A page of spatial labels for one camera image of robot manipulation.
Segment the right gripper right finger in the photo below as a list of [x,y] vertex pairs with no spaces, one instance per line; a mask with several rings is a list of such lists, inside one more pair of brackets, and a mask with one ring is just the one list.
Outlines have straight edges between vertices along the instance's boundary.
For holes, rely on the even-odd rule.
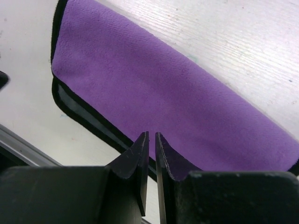
[[162,224],[202,224],[202,174],[168,143],[155,136],[160,221]]

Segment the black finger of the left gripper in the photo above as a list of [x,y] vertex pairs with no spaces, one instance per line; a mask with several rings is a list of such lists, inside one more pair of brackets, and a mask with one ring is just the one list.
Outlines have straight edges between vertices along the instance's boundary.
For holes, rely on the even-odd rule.
[[9,79],[9,76],[8,76],[6,73],[0,71],[0,90],[1,90],[5,85],[8,84],[9,80],[10,80],[10,79]]

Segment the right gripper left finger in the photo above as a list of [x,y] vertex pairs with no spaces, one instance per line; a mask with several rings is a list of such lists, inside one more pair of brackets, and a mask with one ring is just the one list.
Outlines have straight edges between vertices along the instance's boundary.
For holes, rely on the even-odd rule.
[[146,213],[149,142],[149,133],[141,133],[130,148],[108,164],[113,175],[129,185],[142,217]]

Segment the purple towel black trim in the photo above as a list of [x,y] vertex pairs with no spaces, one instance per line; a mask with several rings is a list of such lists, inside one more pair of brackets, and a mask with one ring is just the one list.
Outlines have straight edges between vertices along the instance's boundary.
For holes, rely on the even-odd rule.
[[153,34],[94,0],[60,0],[52,96],[120,153],[149,132],[204,171],[299,173],[299,144],[254,106]]

